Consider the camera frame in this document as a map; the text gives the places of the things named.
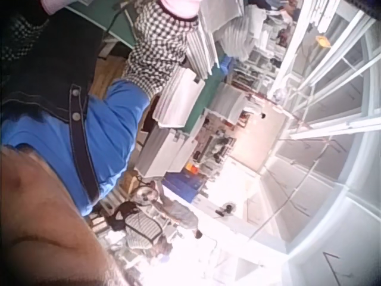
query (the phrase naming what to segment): wooden surface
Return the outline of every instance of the wooden surface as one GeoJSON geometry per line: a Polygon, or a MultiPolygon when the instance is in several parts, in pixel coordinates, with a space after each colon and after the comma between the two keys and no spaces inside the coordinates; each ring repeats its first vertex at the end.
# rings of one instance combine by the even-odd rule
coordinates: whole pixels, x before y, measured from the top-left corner
{"type": "Polygon", "coordinates": [[[126,59],[109,55],[107,60],[98,59],[95,67],[95,76],[90,94],[100,99],[106,96],[106,91],[114,79],[120,78],[126,65],[126,59]]]}

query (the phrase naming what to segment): blue shirt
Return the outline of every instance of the blue shirt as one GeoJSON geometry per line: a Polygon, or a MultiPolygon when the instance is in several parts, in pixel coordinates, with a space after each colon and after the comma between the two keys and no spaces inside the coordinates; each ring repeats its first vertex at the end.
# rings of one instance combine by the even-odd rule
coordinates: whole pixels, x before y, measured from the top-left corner
{"type": "MultiPolygon", "coordinates": [[[[148,105],[146,93],[122,79],[109,87],[106,99],[90,96],[86,136],[101,198],[126,170],[138,123],[148,105]]],[[[6,120],[1,126],[1,144],[30,145],[62,180],[80,213],[88,215],[92,206],[74,165],[68,125],[47,113],[43,117],[43,122],[29,116],[22,116],[17,122],[6,120]]]]}

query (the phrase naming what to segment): blue sleeve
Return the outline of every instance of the blue sleeve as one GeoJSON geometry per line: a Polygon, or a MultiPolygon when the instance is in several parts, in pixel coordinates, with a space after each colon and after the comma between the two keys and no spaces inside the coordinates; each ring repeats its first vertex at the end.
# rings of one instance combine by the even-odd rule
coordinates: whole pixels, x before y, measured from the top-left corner
{"type": "Polygon", "coordinates": [[[148,105],[149,98],[144,91],[123,79],[109,87],[103,101],[90,98],[86,133],[101,198],[126,170],[138,124],[148,105]]]}
{"type": "Polygon", "coordinates": [[[134,83],[120,79],[109,87],[104,101],[120,123],[136,136],[140,119],[149,105],[147,94],[134,83]]]}

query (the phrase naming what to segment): pink cuff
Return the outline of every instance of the pink cuff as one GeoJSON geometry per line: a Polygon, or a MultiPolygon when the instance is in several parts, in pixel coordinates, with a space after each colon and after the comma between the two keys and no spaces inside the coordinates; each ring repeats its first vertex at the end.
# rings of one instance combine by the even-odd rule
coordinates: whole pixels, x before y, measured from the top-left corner
{"type": "Polygon", "coordinates": [[[198,14],[201,1],[202,0],[161,0],[161,3],[172,14],[183,19],[190,19],[198,14]]]}
{"type": "Polygon", "coordinates": [[[49,15],[53,15],[58,10],[64,8],[65,6],[76,2],[77,0],[40,0],[43,9],[49,15]]]}

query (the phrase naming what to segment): metal rivet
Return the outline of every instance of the metal rivet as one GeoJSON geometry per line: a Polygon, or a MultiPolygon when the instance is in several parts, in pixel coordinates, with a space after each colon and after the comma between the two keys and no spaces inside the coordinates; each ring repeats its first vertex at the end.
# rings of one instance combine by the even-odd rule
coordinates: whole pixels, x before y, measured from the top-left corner
{"type": "Polygon", "coordinates": [[[73,94],[73,96],[77,97],[79,95],[79,90],[78,89],[75,89],[71,92],[71,94],[73,94]]]}
{"type": "Polygon", "coordinates": [[[81,114],[74,112],[71,118],[73,118],[74,121],[79,121],[81,119],[81,114]]]}

